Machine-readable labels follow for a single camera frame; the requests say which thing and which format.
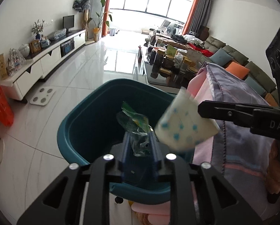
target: orange cushion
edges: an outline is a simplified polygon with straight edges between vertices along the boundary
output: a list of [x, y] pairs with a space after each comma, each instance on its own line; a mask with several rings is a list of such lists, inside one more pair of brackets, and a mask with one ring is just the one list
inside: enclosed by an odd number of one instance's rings
[[232, 63], [232, 62], [237, 63], [237, 64], [239, 64], [239, 65], [240, 65], [240, 63], [239, 63], [239, 62], [237, 62], [237, 61], [235, 61], [235, 59], [233, 59], [233, 60], [229, 61], [226, 65], [224, 65], [224, 66], [223, 66], [223, 68], [227, 68], [228, 66], [230, 66], [230, 65], [231, 65], [231, 63]]
[[269, 105], [273, 106], [279, 106], [278, 103], [275, 101], [275, 99], [273, 98], [272, 94], [267, 93], [267, 95], [265, 96], [265, 100], [267, 101], [267, 103]]
[[246, 67], [241, 66], [240, 64], [231, 62], [231, 64], [226, 68], [226, 71], [243, 80], [245, 76], [248, 75], [250, 70]]

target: television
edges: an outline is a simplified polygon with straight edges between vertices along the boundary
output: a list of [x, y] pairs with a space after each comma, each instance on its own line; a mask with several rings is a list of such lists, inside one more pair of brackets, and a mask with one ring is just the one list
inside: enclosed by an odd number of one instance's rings
[[63, 28], [66, 29], [66, 34], [69, 34], [69, 29], [74, 27], [74, 15], [63, 17]]

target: photo frame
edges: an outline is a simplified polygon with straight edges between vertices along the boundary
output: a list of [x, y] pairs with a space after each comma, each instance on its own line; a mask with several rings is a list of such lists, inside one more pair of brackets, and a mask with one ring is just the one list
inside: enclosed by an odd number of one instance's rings
[[31, 53], [36, 53], [41, 51], [40, 40], [33, 40], [29, 44]]

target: red plastic bag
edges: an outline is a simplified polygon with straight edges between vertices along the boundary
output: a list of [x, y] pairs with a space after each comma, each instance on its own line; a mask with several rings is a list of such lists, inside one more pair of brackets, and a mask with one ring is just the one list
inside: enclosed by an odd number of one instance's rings
[[14, 122], [14, 113], [4, 95], [0, 86], [0, 122], [5, 126], [12, 126]]

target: white cloth with blue dots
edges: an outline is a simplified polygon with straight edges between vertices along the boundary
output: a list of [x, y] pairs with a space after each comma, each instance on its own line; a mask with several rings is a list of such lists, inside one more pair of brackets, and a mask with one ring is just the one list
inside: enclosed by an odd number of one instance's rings
[[216, 135], [220, 128], [213, 119], [204, 119], [198, 112], [198, 102], [181, 89], [155, 128], [159, 141], [174, 150], [183, 151]]

